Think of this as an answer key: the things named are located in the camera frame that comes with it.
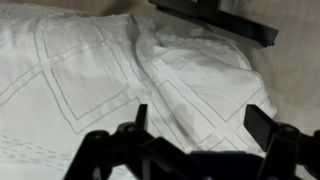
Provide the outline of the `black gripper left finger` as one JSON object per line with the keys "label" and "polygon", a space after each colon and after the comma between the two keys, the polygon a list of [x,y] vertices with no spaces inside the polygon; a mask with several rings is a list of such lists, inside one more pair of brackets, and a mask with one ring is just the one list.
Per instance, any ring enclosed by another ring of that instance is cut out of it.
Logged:
{"label": "black gripper left finger", "polygon": [[147,132],[148,105],[140,104],[133,122],[110,135],[89,132],[63,180],[108,180],[112,170],[125,165],[138,180],[213,180],[213,172],[162,137]]}

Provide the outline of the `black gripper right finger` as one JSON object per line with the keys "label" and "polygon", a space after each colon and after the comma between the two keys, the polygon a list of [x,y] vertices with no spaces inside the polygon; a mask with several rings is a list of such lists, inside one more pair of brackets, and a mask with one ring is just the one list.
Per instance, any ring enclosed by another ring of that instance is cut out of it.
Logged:
{"label": "black gripper right finger", "polygon": [[290,124],[276,122],[254,104],[246,106],[244,127],[266,153],[259,180],[300,180],[298,165],[320,178],[320,130],[306,135]]}

